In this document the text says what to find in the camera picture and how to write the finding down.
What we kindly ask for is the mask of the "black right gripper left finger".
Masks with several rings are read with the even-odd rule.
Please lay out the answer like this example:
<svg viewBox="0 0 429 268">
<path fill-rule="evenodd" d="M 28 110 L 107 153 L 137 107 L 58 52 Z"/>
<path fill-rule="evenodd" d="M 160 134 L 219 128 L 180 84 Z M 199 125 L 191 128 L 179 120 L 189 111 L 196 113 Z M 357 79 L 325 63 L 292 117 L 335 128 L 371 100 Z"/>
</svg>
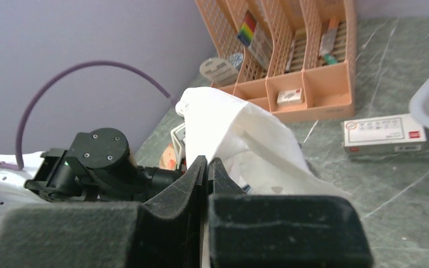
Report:
<svg viewBox="0 0 429 268">
<path fill-rule="evenodd" d="M 207 160 L 145 203 L 26 205 L 0 218 L 0 267 L 201 267 Z"/>
</svg>

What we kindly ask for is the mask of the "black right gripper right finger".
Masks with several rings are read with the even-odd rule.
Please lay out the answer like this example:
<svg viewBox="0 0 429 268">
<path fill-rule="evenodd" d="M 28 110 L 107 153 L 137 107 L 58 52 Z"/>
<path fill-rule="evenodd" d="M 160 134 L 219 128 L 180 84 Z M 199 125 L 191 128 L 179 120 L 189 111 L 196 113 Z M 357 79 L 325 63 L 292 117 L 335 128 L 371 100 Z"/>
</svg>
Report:
<svg viewBox="0 0 429 268">
<path fill-rule="evenodd" d="M 248 195 L 208 166 L 210 267 L 373 267 L 359 215 L 333 195 Z"/>
</svg>

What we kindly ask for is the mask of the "white bra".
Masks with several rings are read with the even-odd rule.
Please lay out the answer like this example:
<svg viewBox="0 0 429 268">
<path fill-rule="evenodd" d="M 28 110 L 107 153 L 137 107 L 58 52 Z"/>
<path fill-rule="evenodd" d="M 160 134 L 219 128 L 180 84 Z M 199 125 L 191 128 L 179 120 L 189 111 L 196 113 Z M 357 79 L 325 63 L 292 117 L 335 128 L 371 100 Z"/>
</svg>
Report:
<svg viewBox="0 0 429 268">
<path fill-rule="evenodd" d="M 350 194 L 310 171 L 293 131 L 256 104 L 211 87 L 188 88 L 176 104 L 184 117 L 188 165 L 221 159 L 238 186 L 257 195 Z"/>
</svg>

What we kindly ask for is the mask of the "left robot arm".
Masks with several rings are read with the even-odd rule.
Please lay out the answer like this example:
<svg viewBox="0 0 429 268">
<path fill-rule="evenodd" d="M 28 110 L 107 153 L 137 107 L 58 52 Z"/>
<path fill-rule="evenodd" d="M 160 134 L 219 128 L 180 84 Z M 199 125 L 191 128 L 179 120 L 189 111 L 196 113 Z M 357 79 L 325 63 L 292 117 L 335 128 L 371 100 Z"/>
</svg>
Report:
<svg viewBox="0 0 429 268">
<path fill-rule="evenodd" d="M 76 134 L 67 149 L 0 155 L 0 215 L 27 204 L 145 202 L 179 179 L 181 169 L 136 163 L 126 136 L 115 128 Z"/>
</svg>

